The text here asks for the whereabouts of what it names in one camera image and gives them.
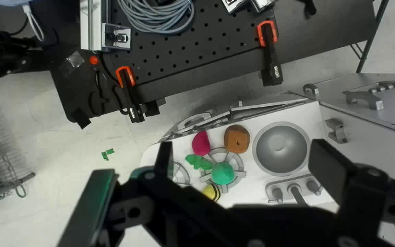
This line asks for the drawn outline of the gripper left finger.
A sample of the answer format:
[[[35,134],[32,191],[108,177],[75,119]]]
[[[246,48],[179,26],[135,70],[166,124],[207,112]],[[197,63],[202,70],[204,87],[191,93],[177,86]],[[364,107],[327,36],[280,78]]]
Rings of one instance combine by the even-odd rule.
[[[162,247],[202,247],[201,233],[174,205],[181,188],[170,178],[172,157],[171,142],[162,143],[154,165],[134,170],[124,184],[114,169],[94,170],[57,247],[119,247],[138,225]]]

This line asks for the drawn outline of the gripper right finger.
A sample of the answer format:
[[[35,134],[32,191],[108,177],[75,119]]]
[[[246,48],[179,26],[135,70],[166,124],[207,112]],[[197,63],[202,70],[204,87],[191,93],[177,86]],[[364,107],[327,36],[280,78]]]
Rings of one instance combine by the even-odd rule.
[[[378,236],[381,223],[395,226],[395,179],[355,164],[324,139],[311,142],[309,170],[339,205],[327,235],[329,247],[395,247]]]

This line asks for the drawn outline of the grey toy burner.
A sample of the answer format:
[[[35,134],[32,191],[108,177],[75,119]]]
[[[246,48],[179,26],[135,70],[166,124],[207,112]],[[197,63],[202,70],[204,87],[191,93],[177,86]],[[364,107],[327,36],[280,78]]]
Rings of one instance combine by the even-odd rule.
[[[191,185],[191,177],[188,171],[185,169],[182,164],[177,161],[173,162],[173,172],[172,172],[172,181],[179,186],[190,186]]]
[[[211,149],[208,155],[210,158],[213,158],[215,162],[229,163],[235,171],[235,177],[230,183],[221,185],[213,180],[211,176],[211,170],[200,170],[201,176],[199,181],[201,183],[214,184],[216,187],[218,187],[221,193],[228,193],[234,186],[236,186],[243,178],[246,177],[243,161],[239,154],[229,152],[224,147],[217,147]]]

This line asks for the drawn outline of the white and grey toy kitchen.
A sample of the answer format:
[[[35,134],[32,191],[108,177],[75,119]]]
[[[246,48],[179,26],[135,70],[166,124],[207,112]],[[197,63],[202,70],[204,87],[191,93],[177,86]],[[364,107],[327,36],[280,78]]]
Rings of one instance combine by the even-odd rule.
[[[343,91],[375,94],[384,109],[371,110],[362,100],[347,104]],[[309,83],[301,91],[241,100],[184,119],[174,125],[173,133],[146,149],[141,167],[154,165],[160,145],[171,142],[173,161],[191,177],[190,186],[178,185],[180,201],[174,205],[185,214],[185,223],[201,233],[202,247],[329,247],[324,244],[339,205],[323,187],[320,196],[306,188],[308,181],[320,184],[308,164],[286,177],[265,173],[254,161],[254,138],[269,124],[291,122],[304,129],[311,142],[324,139],[353,163],[371,165],[395,179],[395,123],[382,119],[391,106],[395,110],[395,74],[353,74]],[[224,147],[224,133],[231,125],[250,133],[248,150],[239,154],[246,177],[214,202],[202,193],[207,184],[199,181],[201,169],[195,170],[185,157],[194,154],[192,140],[200,131],[207,132],[211,149]],[[301,187],[309,206],[298,205],[287,190],[291,184]],[[281,189],[283,203],[269,202],[273,189]],[[393,224],[381,223],[378,236],[395,246]]]

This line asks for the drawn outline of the green leafy plush toy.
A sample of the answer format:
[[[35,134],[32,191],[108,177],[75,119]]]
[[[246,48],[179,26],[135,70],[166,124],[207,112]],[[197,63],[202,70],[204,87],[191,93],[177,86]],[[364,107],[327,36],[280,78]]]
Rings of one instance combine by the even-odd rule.
[[[185,160],[193,166],[195,170],[212,170],[213,163],[208,161],[202,156],[196,154],[190,154],[185,157]]]

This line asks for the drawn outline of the yellow plush toy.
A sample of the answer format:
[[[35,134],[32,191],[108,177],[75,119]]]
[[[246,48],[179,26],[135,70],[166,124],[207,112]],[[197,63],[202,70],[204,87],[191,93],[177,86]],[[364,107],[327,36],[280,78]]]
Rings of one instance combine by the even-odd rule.
[[[202,193],[207,196],[210,200],[217,202],[220,199],[221,192],[219,188],[214,184],[208,184],[203,190]]]

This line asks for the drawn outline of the pink plush toy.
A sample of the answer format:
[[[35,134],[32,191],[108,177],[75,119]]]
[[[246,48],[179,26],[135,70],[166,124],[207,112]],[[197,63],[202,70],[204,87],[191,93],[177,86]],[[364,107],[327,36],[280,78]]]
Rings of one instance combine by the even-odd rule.
[[[206,131],[200,131],[192,140],[193,153],[199,156],[208,155],[211,151],[211,144]]]

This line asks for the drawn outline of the green round plush toy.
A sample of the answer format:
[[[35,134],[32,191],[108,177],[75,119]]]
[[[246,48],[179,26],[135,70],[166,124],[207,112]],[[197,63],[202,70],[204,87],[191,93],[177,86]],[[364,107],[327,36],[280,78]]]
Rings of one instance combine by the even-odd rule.
[[[219,162],[213,165],[212,180],[219,185],[227,185],[235,179],[235,170],[228,162]]]

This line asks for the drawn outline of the grey toy sink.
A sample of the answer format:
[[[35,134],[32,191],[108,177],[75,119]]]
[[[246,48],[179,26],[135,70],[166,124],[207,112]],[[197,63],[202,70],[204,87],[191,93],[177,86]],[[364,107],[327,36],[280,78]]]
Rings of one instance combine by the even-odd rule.
[[[294,175],[308,164],[311,139],[300,126],[274,122],[254,138],[252,153],[256,164],[267,174]]]

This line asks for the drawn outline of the brown plush toy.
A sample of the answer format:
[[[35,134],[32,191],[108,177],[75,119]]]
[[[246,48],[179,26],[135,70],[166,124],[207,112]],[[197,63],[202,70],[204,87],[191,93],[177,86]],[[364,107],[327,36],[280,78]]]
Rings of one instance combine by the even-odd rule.
[[[241,125],[231,125],[224,133],[224,147],[231,153],[242,154],[248,150],[250,133]]]

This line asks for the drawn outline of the orange and black clamp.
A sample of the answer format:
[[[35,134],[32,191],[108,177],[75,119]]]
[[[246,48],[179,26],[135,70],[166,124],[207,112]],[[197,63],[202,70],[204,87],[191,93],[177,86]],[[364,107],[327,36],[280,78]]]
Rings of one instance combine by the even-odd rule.
[[[116,76],[119,82],[117,96],[119,100],[119,112],[127,115],[132,123],[143,122],[144,113],[138,101],[137,93],[134,89],[136,80],[130,66],[121,66],[116,69]]]
[[[257,35],[259,47],[263,53],[264,69],[260,70],[263,86],[276,86],[284,81],[281,63],[276,53],[275,44],[278,41],[275,22],[265,20],[258,24]]]

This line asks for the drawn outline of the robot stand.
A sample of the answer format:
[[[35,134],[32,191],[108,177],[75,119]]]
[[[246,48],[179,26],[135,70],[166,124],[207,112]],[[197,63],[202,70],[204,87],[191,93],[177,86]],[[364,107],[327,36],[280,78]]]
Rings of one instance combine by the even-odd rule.
[[[130,66],[142,104],[264,69],[257,26],[275,22],[275,44],[284,64],[366,41],[374,33],[371,0],[313,0],[316,14],[306,18],[297,0],[279,0],[274,9],[257,14],[247,5],[229,15],[221,0],[196,0],[191,27],[176,35],[132,29],[131,49],[103,54],[80,48],[75,1],[58,1],[50,23],[57,44],[46,48],[51,74],[66,117],[71,122],[119,111],[116,69]],[[89,58],[97,55],[99,63]]]

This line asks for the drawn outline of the silver aluminium post with bracket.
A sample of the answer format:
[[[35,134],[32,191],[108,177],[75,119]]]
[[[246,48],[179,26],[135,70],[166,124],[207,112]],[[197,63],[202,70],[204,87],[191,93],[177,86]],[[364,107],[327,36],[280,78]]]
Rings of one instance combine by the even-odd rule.
[[[111,0],[80,0],[80,46],[93,52],[131,49],[131,28],[112,23]]]

